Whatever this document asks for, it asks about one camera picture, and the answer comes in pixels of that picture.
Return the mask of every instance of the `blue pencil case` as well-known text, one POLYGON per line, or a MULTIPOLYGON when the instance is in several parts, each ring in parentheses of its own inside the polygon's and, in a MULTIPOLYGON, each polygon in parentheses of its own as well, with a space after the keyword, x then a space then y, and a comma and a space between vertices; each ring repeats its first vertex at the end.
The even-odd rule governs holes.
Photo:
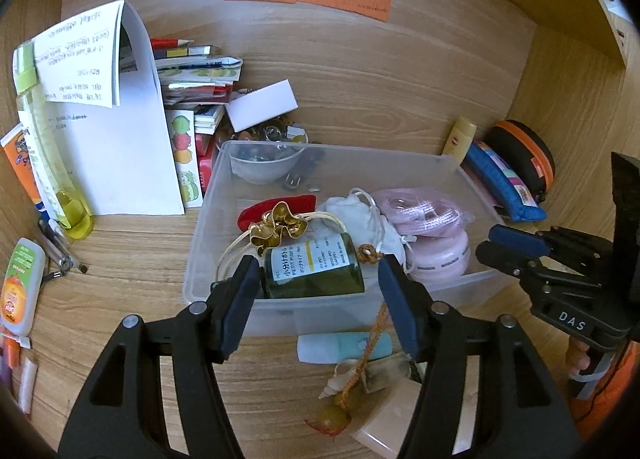
POLYGON ((504 207, 511 220, 546 219, 522 179, 488 145, 474 141, 466 153, 465 162, 494 197, 504 207))

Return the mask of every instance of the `green bottle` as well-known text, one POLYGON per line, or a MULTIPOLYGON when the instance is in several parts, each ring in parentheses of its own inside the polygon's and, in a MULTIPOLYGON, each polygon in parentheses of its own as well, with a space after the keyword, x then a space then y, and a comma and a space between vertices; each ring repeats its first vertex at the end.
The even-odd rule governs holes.
POLYGON ((267 298, 364 293, 356 249, 349 233, 335 233, 264 254, 267 298))

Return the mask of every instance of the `clear plastic container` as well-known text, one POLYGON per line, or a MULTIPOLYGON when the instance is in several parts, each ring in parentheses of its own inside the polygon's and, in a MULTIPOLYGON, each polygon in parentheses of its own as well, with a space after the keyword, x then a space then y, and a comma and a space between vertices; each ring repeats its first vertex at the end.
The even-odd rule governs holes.
MULTIPOLYGON (((468 269, 458 279, 428 285, 434 299, 454 307, 480 303, 508 283, 508 277, 476 260, 476 246, 486 239, 494 224, 503 222, 453 158, 350 146, 314 144, 301 149, 296 143, 278 143, 281 149, 291 147, 297 152, 287 155, 284 163, 244 160, 249 148, 252 158, 256 158, 256 150, 270 158, 274 145, 228 141, 222 146, 191 241, 182 290, 185 302, 209 296, 216 264, 226 246, 240 234, 237 220, 242 210, 265 199, 308 193, 314 193, 321 203, 329 197, 344 197, 353 187, 375 192, 384 188, 431 186, 450 195, 473 214, 475 221, 466 227, 471 245, 468 269), (316 167, 296 190, 284 188, 289 171, 297 162, 302 163, 305 152, 311 149, 316 155, 321 154, 316 167)), ((360 328, 373 324, 381 302, 377 285, 357 295, 257 299, 245 334, 300 335, 360 328)))

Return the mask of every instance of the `white drawstring bag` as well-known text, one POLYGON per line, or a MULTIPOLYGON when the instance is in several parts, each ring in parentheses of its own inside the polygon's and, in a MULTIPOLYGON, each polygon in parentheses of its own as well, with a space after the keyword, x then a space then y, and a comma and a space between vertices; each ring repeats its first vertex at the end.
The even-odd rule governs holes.
MULTIPOLYGON (((402 267, 405 267, 406 255, 403 246, 416 238, 398 235, 395 227, 380 214, 376 202, 366 191, 352 188, 347 197, 330 197, 320 204, 316 211, 329 212, 338 217, 346 226, 356 249, 361 245, 371 245, 380 253, 395 255, 402 267)), ((312 220, 311 226, 318 237, 325 237, 334 232, 332 225, 325 223, 324 219, 312 220)), ((365 288, 371 284, 371 279, 375 279, 377 283, 378 264, 360 264, 360 269, 365 280, 365 288)))

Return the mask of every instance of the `blue gripper pad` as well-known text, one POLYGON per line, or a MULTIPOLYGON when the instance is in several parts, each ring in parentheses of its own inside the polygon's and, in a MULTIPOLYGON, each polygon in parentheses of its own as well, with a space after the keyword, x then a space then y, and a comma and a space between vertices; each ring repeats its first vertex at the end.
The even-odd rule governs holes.
POLYGON ((539 235, 502 226, 501 224, 496 224, 489 230, 489 240, 492 243, 514 249, 532 259, 548 257, 551 253, 551 248, 547 246, 544 239, 539 235))
POLYGON ((244 255, 231 281, 228 292, 234 296, 222 320, 220 344, 220 352, 225 360, 238 350, 246 321, 260 289, 260 264, 257 259, 244 255))
MULTIPOLYGON (((411 285, 412 283, 405 276, 402 266, 398 264, 394 255, 385 255, 378 264, 378 283, 394 322, 402 350, 412 359, 417 360, 420 355, 418 328, 422 327, 420 312, 426 313, 424 308, 420 308, 424 298, 414 303, 412 301, 414 296, 411 293, 407 295, 408 288, 403 285, 406 285, 405 283, 411 285)), ((426 297, 430 298, 424 286, 420 285, 420 288, 426 293, 426 297)))

